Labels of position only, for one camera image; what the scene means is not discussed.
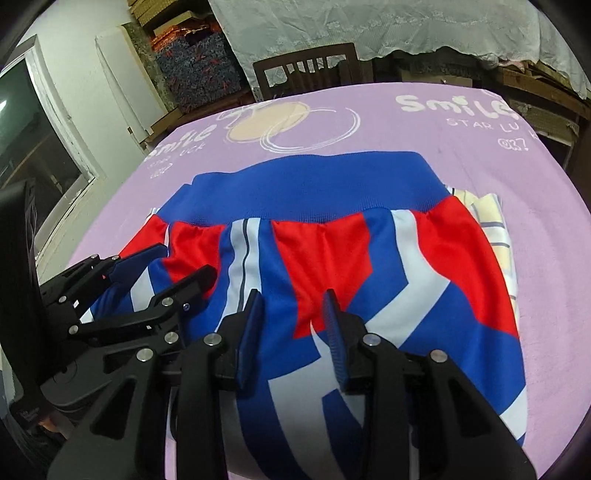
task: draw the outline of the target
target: metal screw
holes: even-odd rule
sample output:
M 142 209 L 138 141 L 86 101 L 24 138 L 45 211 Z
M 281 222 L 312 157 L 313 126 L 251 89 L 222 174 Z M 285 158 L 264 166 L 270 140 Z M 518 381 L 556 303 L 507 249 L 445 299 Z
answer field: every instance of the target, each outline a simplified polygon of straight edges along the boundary
M 164 335 L 164 341 L 172 345 L 178 341 L 178 333 L 177 332 L 168 332 Z
M 442 364 L 447 360 L 447 353 L 443 350 L 434 350 L 431 352 L 431 359 L 438 364 Z
M 367 333 L 363 336 L 363 342 L 369 346 L 377 346 L 382 342 L 382 339 L 375 333 Z
M 203 337 L 203 341 L 206 345 L 215 346 L 222 341 L 222 336 L 219 333 L 208 333 Z
M 140 362 L 147 362 L 154 356 L 154 352 L 149 348 L 142 348 L 135 356 Z

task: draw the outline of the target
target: purple table cover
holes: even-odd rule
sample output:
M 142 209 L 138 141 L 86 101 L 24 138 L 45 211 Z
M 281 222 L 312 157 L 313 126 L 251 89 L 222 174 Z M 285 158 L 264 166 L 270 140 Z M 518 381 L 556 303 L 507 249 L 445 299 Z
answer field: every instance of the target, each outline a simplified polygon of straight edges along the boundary
M 591 404 L 591 221 L 532 128 L 493 93 L 419 83 L 357 85 L 184 125 L 114 195 L 72 263 L 118 253 L 150 210 L 197 174 L 290 154 L 369 150 L 418 152 L 447 185 L 499 195 L 519 285 L 528 393 L 524 448 L 541 476 Z M 169 479 L 173 457 L 169 449 Z

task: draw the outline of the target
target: folded clothing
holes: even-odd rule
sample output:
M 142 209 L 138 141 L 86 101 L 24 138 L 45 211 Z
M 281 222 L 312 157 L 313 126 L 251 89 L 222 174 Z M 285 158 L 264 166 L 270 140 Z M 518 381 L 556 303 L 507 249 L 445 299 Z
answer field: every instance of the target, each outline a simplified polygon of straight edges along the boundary
M 361 458 L 365 398 L 339 391 L 322 318 L 328 288 L 403 351 L 446 351 L 522 442 L 522 353 L 486 202 L 464 206 L 410 152 L 297 155 L 198 175 L 124 248 L 129 258 L 85 321 L 142 310 L 210 264 L 216 285 L 183 331 L 195 340 L 259 290 L 255 368 L 243 391 L 220 395 L 228 469 L 247 478 L 348 478 Z

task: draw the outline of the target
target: chair back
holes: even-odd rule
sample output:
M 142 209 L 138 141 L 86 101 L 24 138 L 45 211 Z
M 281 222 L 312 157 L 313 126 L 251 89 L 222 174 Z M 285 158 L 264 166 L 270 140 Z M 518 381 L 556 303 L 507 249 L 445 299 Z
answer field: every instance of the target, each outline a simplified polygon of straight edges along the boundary
M 277 67 L 283 68 L 285 76 L 287 76 L 289 93 L 291 94 L 314 92 L 341 85 L 337 79 L 337 75 L 329 71 L 327 61 L 327 57 L 339 55 L 345 56 L 350 83 L 362 83 L 361 64 L 357 58 L 357 52 L 353 43 L 308 48 L 306 50 L 285 53 L 277 57 L 256 61 L 252 66 L 255 70 L 263 99 L 271 100 L 274 97 L 265 72 Z

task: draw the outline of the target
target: white tablecloth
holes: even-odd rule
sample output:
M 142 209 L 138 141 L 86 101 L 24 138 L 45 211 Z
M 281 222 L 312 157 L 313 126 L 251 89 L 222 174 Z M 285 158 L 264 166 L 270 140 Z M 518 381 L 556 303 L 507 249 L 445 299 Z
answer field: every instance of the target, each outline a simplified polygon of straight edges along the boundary
M 249 83 L 253 62 L 305 48 L 354 42 L 360 60 L 394 50 L 448 46 L 474 56 L 539 60 L 587 96 L 591 83 L 547 17 L 528 0 L 210 0 Z M 269 83 L 285 81 L 281 70 Z

